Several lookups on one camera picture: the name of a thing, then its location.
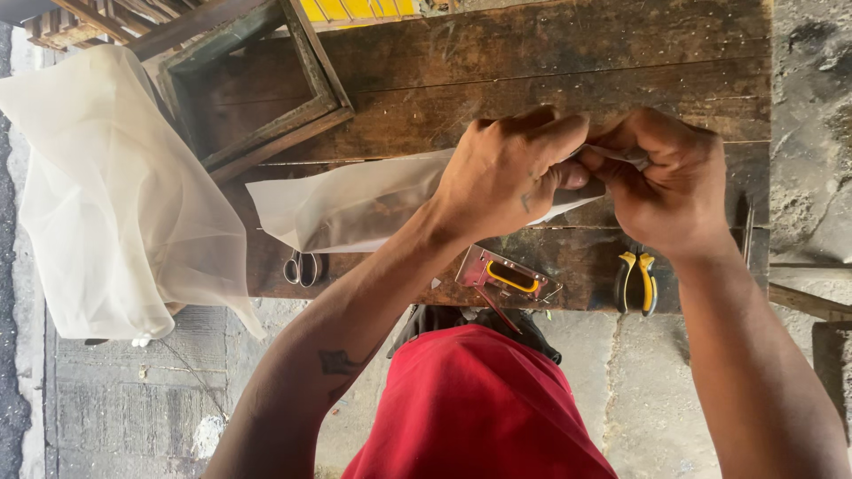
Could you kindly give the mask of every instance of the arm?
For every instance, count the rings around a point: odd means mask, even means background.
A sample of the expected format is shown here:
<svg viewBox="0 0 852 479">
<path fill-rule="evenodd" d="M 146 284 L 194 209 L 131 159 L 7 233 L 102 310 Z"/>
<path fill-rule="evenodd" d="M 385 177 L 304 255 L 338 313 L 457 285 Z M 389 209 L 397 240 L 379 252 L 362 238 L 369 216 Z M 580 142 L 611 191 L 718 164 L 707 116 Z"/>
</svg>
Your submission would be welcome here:
<svg viewBox="0 0 852 479">
<path fill-rule="evenodd" d="M 550 107 L 471 124 L 433 198 L 275 338 L 204 476 L 313 477 L 325 413 L 414 297 L 468 245 L 515 231 L 550 208 L 556 188 L 588 181 L 581 165 L 557 164 L 587 128 Z"/>
<path fill-rule="evenodd" d="M 588 150 L 619 224 L 671 260 L 693 379 L 719 464 L 732 477 L 851 477 L 837 411 L 769 307 L 728 232 L 722 140 L 650 109 L 595 135 L 640 146 L 643 172 Z"/>
</svg>

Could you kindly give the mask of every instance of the hand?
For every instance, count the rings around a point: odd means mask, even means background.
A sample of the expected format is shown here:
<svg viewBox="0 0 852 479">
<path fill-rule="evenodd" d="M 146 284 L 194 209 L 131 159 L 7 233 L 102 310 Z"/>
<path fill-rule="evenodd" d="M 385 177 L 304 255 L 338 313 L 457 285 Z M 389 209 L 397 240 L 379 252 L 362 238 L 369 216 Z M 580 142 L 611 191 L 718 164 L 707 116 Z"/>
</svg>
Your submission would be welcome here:
<svg viewBox="0 0 852 479">
<path fill-rule="evenodd" d="M 639 146 L 648 152 L 652 164 L 641 172 L 589 148 L 579 155 L 607 184 L 615 217 L 631 238 L 671 260 L 729 251 L 733 241 L 725 218 L 725 152 L 719 135 L 641 108 L 588 143 L 613 150 Z"/>
<path fill-rule="evenodd" d="M 539 219 L 557 188 L 581 188 L 589 171 L 560 163 L 585 141 L 589 122 L 550 106 L 499 120 L 477 119 L 458 142 L 427 208 L 438 227 L 475 242 Z"/>
</svg>

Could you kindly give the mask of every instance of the scissors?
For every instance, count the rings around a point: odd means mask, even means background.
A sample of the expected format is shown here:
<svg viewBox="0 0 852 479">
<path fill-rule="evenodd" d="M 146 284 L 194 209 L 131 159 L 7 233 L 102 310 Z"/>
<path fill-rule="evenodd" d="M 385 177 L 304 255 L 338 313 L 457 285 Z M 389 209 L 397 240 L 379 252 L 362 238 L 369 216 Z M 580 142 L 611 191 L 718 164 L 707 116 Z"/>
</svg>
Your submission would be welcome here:
<svg viewBox="0 0 852 479">
<path fill-rule="evenodd" d="M 284 278 L 292 285 L 313 286 L 320 276 L 320 262 L 313 253 L 300 253 L 293 250 L 292 256 L 284 264 Z"/>
</svg>

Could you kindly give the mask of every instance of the red shirt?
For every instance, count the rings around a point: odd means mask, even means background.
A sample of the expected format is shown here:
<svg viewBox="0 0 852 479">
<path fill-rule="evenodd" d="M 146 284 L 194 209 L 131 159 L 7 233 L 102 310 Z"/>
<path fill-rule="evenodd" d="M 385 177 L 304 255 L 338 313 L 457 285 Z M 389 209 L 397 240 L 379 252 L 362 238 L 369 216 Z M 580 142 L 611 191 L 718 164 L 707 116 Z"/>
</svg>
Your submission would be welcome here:
<svg viewBox="0 0 852 479">
<path fill-rule="evenodd" d="M 478 325 L 394 354 L 366 444 L 343 478 L 616 477 L 559 367 Z"/>
</svg>

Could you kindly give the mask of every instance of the yellow and black pliers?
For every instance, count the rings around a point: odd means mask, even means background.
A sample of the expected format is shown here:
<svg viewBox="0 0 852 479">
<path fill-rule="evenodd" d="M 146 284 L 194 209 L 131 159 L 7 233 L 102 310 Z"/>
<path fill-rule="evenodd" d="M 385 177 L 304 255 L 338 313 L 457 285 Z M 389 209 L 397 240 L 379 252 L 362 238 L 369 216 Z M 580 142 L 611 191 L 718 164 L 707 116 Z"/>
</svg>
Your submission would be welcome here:
<svg viewBox="0 0 852 479">
<path fill-rule="evenodd" d="M 615 279 L 615 304 L 619 308 L 619 312 L 624 314 L 627 312 L 627 278 L 630 277 L 630 271 L 639 260 L 639 269 L 642 271 L 642 283 L 645 286 L 645 299 L 642 301 L 642 315 L 650 316 L 653 314 L 653 309 L 657 307 L 657 280 L 653 277 L 653 260 L 654 258 L 642 252 L 641 245 L 635 246 L 635 253 L 625 251 L 619 255 L 621 266 L 619 267 L 618 276 Z"/>
</svg>

